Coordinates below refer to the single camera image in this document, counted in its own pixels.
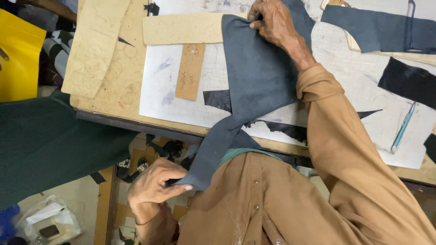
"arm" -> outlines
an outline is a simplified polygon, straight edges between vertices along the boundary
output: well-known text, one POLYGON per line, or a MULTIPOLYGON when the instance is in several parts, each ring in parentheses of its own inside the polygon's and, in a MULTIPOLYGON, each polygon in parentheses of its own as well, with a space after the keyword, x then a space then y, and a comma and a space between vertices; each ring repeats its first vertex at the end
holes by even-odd
POLYGON ((339 82, 315 62, 287 8, 268 0, 255 3, 249 16, 257 13, 263 21, 250 27, 287 51, 299 69, 296 88, 308 111, 310 156, 330 190, 329 203, 357 236, 374 244, 435 244, 434 227, 380 158, 339 82))
POLYGON ((169 245, 177 240, 178 225, 165 201, 191 190, 192 186, 165 188, 165 181, 183 178, 186 173, 181 166, 159 158, 132 184, 128 201, 142 245, 169 245))

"yellow bag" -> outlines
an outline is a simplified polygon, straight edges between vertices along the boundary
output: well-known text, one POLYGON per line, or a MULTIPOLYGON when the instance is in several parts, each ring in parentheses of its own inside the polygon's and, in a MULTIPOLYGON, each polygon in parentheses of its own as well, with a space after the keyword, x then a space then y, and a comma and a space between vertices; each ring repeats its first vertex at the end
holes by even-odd
POLYGON ((0 9, 0 102, 36 97, 39 53, 46 31, 0 9))

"dark green cloth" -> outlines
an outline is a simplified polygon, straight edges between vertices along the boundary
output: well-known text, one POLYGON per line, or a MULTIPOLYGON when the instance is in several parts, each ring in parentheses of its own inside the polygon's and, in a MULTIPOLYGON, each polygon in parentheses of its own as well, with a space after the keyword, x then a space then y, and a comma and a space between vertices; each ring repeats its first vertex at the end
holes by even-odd
POLYGON ((0 103, 0 210, 129 157, 138 132, 76 119, 69 101, 0 103))

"tan kurta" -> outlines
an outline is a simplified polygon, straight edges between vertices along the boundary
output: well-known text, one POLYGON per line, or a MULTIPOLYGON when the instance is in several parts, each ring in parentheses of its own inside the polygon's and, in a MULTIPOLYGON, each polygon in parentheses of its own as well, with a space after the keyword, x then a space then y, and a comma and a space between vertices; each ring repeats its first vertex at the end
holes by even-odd
MULTIPOLYGON (((329 201, 290 165, 244 153, 196 193, 177 244, 436 244, 434 227, 380 158, 334 76, 320 64, 309 68, 297 95, 307 106, 310 156, 329 201)), ((177 239, 166 207, 137 229, 143 245, 177 239)))

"white plastic bag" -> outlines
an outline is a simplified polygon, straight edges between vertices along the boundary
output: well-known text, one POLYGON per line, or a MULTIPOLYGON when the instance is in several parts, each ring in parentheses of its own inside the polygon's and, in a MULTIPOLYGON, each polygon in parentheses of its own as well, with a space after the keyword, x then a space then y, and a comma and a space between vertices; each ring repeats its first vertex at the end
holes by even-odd
POLYGON ((65 202, 55 195, 33 205, 18 221, 18 235, 33 241, 39 230, 55 225, 59 233, 48 238, 48 245, 60 244, 81 234, 76 216, 68 209, 65 202))

